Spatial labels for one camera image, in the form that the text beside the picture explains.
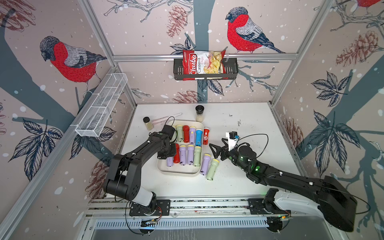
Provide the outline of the purple flashlight across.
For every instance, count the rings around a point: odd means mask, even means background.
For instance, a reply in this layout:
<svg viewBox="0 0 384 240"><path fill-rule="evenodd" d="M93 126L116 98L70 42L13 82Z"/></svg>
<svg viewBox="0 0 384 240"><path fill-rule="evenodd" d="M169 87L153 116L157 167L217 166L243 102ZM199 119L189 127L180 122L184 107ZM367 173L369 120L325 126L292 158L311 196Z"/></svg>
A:
<svg viewBox="0 0 384 240"><path fill-rule="evenodd" d="M180 145L180 165L185 166L187 164L187 147Z"/></svg>

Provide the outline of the green flashlight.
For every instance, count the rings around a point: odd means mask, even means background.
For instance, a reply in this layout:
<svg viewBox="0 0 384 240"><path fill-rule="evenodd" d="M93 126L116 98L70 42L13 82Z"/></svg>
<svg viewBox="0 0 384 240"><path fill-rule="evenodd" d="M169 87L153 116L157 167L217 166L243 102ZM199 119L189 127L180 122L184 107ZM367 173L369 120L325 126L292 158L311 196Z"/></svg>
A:
<svg viewBox="0 0 384 240"><path fill-rule="evenodd" d="M208 173L207 173L207 175L206 175L206 179L207 179L208 181L213 181L214 175L215 175L215 173L216 173L216 170L217 170L219 164L220 164L219 160L217 160L217 159L212 159L212 161L211 161L211 166L210 166L210 168L209 168L209 170L208 170Z"/></svg>
<svg viewBox="0 0 384 240"><path fill-rule="evenodd" d="M195 167L201 166L201 155L202 155L202 148L199 146L195 146L195 149L194 149L194 166Z"/></svg>
<svg viewBox="0 0 384 240"><path fill-rule="evenodd" d="M183 142L184 141L184 131L183 131L183 126L182 125L177 125L176 126L176 131L177 131L177 142Z"/></svg>

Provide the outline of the red flashlight with white logo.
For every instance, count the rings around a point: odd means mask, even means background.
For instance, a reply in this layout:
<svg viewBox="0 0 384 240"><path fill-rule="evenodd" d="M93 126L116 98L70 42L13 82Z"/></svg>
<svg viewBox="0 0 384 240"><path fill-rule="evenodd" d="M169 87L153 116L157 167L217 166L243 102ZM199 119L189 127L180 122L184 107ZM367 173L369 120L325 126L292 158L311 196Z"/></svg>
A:
<svg viewBox="0 0 384 240"><path fill-rule="evenodd" d="M203 145L208 145L209 144L209 133L210 133L210 129L209 128L204 128Z"/></svg>

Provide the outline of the tall purple flashlight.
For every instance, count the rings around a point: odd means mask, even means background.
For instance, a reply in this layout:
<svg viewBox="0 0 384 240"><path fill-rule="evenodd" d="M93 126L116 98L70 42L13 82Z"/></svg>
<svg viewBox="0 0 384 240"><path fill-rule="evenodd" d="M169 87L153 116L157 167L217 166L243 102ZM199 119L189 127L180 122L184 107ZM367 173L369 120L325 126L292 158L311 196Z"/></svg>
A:
<svg viewBox="0 0 384 240"><path fill-rule="evenodd" d="M188 145L187 150L188 150L188 164L193 165L194 164L195 146L194 145Z"/></svg>

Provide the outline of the blue flashlight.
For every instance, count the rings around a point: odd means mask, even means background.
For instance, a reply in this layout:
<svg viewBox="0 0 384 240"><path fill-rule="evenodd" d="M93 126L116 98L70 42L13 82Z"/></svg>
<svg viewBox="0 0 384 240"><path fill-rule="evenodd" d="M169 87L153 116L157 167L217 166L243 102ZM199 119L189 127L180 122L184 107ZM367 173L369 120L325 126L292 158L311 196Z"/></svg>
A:
<svg viewBox="0 0 384 240"><path fill-rule="evenodd" d="M196 129L196 146L201 147L203 144L203 130Z"/></svg>

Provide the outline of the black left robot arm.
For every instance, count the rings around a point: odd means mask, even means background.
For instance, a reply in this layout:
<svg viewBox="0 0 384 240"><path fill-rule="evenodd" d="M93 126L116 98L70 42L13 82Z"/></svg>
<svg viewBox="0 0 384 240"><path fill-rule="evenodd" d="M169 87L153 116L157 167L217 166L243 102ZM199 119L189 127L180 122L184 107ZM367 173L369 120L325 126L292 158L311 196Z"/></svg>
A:
<svg viewBox="0 0 384 240"><path fill-rule="evenodd" d="M165 125L160 132L153 132L149 138L133 151L115 155L110 161L103 188L104 192L135 203L147 212L154 212L156 194L141 187L142 167L155 154L165 160L177 153L174 127Z"/></svg>

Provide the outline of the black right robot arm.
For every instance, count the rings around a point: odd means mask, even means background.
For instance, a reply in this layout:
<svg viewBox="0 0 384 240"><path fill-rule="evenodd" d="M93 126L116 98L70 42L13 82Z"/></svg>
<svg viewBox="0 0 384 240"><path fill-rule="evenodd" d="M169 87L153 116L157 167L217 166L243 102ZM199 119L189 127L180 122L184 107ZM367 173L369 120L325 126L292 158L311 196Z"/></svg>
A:
<svg viewBox="0 0 384 240"><path fill-rule="evenodd" d="M278 187L299 194L319 205L318 210L332 226L344 232L353 232L357 200L335 178L308 178L276 169L257 160L257 154L248 145L229 150L228 144L219 147L209 144L214 157L229 159L246 173L255 184Z"/></svg>

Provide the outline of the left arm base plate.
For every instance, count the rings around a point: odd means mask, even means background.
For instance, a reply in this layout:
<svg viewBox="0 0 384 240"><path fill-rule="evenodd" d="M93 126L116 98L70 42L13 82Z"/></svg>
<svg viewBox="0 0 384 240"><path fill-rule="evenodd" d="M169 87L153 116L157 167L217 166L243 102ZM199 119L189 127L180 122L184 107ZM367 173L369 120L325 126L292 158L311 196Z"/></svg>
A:
<svg viewBox="0 0 384 240"><path fill-rule="evenodd" d="M129 207L130 217L168 216L170 214L170 200L151 201L148 206L132 203Z"/></svg>

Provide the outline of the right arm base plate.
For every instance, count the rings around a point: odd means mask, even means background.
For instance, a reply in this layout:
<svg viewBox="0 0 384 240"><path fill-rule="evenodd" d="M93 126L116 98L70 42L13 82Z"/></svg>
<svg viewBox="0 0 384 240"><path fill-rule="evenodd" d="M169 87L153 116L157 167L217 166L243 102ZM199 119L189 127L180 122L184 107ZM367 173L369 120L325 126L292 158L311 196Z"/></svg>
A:
<svg viewBox="0 0 384 240"><path fill-rule="evenodd" d="M248 205L252 215L291 215L291 211L280 209L273 201L248 199Z"/></svg>

